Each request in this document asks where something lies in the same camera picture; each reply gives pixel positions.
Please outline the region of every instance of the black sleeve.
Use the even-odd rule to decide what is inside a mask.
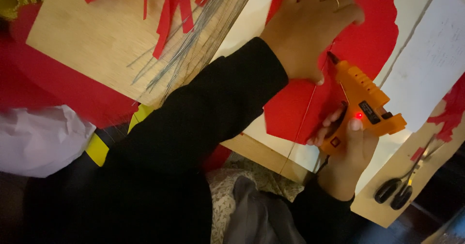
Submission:
[[[105,166],[179,174],[199,167],[222,141],[241,133],[288,83],[269,46],[254,38],[175,90],[108,152]]]
[[[354,198],[343,202],[326,193],[312,178],[289,205],[294,223],[307,243],[338,244],[345,241]]]

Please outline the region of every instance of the orange glue gun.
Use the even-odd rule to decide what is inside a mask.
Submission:
[[[336,81],[340,82],[347,101],[346,112],[341,116],[339,128],[334,133],[327,134],[320,149],[328,155],[333,155],[346,147],[347,123],[352,118],[362,121],[363,127],[378,137],[394,134],[405,128],[402,115],[392,115],[383,106],[390,100],[358,67],[351,66],[347,61],[340,61],[333,53],[328,52],[337,73]]]

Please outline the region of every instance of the paper with text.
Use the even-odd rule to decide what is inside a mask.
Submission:
[[[433,0],[381,89],[416,132],[465,71],[465,3]]]

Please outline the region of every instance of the black scissor handle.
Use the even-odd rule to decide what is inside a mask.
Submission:
[[[397,190],[402,180],[399,178],[393,178],[381,185],[381,187],[375,193],[375,201],[379,204],[383,204],[389,199],[390,196]]]
[[[413,193],[413,188],[411,186],[402,187],[399,193],[396,194],[394,199],[391,202],[391,208],[395,211],[400,210],[410,199]]]

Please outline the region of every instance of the glue gun nozzle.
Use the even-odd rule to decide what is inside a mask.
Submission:
[[[327,54],[328,54],[328,57],[331,59],[331,61],[334,63],[334,65],[340,62],[340,59],[336,57],[331,51],[328,51]]]

